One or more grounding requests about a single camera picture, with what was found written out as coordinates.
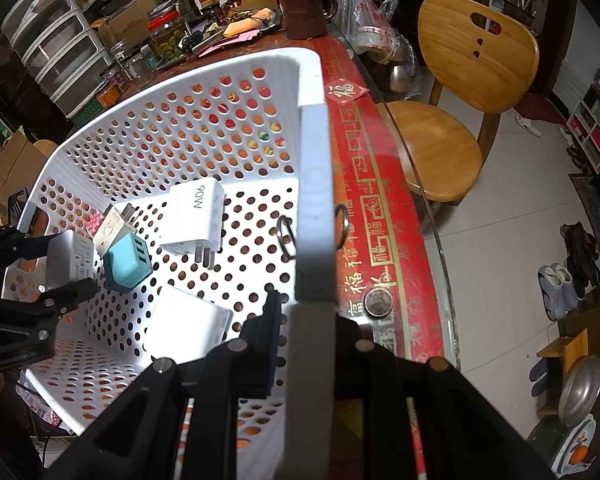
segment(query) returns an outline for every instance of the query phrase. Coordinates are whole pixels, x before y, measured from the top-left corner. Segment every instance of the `pink paper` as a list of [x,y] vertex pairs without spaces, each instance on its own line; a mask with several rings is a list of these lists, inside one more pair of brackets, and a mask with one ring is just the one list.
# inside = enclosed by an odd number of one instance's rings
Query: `pink paper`
[[228,40],[222,40],[222,43],[217,43],[214,46],[210,46],[208,49],[203,50],[200,54],[198,54],[198,57],[206,56],[207,54],[210,54],[214,50],[217,50],[218,48],[222,48],[225,45],[231,45],[232,43],[240,43],[241,41],[252,40],[255,36],[258,35],[258,33],[259,33],[259,30],[257,28],[254,28],[252,30],[247,30],[247,31],[243,32],[242,34],[240,34],[240,36],[235,36],[234,38],[230,38]]

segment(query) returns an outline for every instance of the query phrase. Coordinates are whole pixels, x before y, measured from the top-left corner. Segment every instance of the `white power adapter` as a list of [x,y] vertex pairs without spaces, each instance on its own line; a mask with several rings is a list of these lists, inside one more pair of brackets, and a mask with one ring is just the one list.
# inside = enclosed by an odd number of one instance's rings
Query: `white power adapter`
[[171,254],[195,254],[196,263],[212,264],[220,250],[224,189],[213,177],[169,189],[160,227],[160,247]]
[[163,285],[142,346],[154,358],[177,364],[202,359],[219,345],[234,313],[171,285]]
[[93,277],[93,242],[74,231],[53,238],[46,250],[47,290]]

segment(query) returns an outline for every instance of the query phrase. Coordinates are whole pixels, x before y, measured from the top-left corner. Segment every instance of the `brown mug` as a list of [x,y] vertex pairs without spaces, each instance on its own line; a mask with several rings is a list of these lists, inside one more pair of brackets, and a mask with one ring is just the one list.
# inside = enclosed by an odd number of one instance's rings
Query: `brown mug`
[[324,0],[279,0],[285,17],[286,36],[290,40],[308,40],[327,33],[327,23],[338,12],[338,1],[329,0],[331,8],[322,10]]

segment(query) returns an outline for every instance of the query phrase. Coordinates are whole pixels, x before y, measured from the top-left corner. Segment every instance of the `mug handle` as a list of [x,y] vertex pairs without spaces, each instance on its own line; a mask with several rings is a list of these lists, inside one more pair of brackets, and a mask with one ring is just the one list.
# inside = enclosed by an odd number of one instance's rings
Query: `mug handle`
[[331,4],[331,8],[329,12],[324,15],[324,21],[329,23],[331,19],[338,13],[338,1],[337,0],[329,0]]

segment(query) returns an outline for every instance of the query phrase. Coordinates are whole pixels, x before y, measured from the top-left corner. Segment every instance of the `cable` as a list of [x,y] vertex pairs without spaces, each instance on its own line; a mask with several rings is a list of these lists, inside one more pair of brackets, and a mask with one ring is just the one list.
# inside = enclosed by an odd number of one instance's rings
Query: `cable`
[[30,388],[27,388],[24,384],[22,384],[21,382],[18,382],[18,380],[14,379],[12,377],[9,377],[7,374],[4,375],[4,378],[11,381],[16,386],[21,387],[23,390],[28,391],[30,394],[35,395],[36,397],[39,397],[40,399],[42,399],[42,396],[38,392],[31,390]]
[[23,390],[28,391],[30,394],[35,395],[36,397],[39,397],[40,399],[42,399],[42,396],[38,393],[35,392],[34,390],[31,390],[30,388],[27,388],[24,384],[21,384],[19,382],[16,382],[16,386],[21,387]]
[[45,473],[46,446],[49,445],[50,440],[51,440],[51,437],[48,436],[45,440],[45,446],[42,448],[42,470],[40,471],[41,475],[43,475]]

